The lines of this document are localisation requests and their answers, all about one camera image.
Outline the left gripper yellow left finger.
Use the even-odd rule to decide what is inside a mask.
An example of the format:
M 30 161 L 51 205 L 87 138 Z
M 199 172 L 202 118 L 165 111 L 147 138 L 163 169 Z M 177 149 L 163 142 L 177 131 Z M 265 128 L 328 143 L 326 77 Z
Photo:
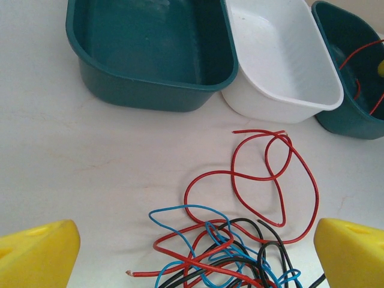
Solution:
M 67 288 L 79 250 L 73 220 L 0 236 L 0 288 Z

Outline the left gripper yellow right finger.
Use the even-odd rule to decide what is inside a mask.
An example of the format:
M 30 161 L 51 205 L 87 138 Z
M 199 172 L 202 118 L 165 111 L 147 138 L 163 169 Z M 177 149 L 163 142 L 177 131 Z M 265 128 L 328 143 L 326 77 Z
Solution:
M 384 288 L 384 230 L 322 218 L 314 246 L 330 288 Z

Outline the teal plastic bin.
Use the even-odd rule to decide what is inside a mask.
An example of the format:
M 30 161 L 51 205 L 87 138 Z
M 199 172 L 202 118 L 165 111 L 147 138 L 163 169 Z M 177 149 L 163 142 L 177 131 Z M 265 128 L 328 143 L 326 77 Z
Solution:
M 311 6 L 343 86 L 340 107 L 316 115 L 327 131 L 357 139 L 384 137 L 384 40 L 360 17 L 325 1 Z
M 84 85 L 117 106 L 194 111 L 238 73 L 225 0 L 68 0 L 65 30 Z

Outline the white plastic bin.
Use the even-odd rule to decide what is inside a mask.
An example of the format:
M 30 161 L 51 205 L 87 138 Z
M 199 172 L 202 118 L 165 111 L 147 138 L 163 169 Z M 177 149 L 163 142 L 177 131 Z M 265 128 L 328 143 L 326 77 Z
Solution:
M 344 91 L 305 0 L 226 0 L 239 71 L 222 91 L 237 113 L 296 124 L 338 108 Z

